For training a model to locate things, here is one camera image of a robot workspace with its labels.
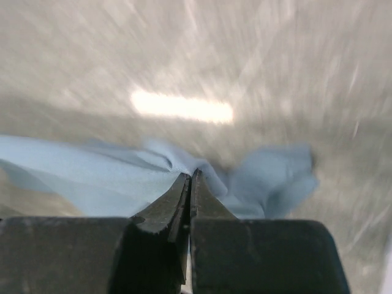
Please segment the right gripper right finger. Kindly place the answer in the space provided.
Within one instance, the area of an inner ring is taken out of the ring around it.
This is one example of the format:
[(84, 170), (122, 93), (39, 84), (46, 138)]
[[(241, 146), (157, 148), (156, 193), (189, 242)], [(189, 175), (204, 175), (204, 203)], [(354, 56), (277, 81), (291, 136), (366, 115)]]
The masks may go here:
[(192, 175), (190, 192), (190, 226), (200, 219), (230, 220), (235, 217), (210, 191), (207, 180), (201, 170), (197, 169)]

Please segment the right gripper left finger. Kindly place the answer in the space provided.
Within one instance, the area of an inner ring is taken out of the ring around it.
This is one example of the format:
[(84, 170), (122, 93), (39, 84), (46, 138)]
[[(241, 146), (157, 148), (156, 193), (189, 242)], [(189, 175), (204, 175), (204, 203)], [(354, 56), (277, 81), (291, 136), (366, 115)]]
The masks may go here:
[(186, 281), (190, 224), (190, 176), (179, 175), (166, 193), (132, 217), (147, 238), (142, 248), (156, 263), (174, 269), (177, 283)]

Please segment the grey-blue t shirt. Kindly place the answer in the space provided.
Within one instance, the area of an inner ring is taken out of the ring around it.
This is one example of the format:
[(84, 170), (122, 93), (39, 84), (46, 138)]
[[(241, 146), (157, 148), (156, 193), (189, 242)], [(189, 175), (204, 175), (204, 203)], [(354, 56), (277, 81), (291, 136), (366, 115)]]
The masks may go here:
[(140, 149), (1, 137), (1, 167), (14, 185), (62, 195), (88, 216), (131, 216), (200, 170), (211, 193), (240, 219), (280, 218), (317, 187), (308, 145), (266, 147), (228, 171), (161, 140)]

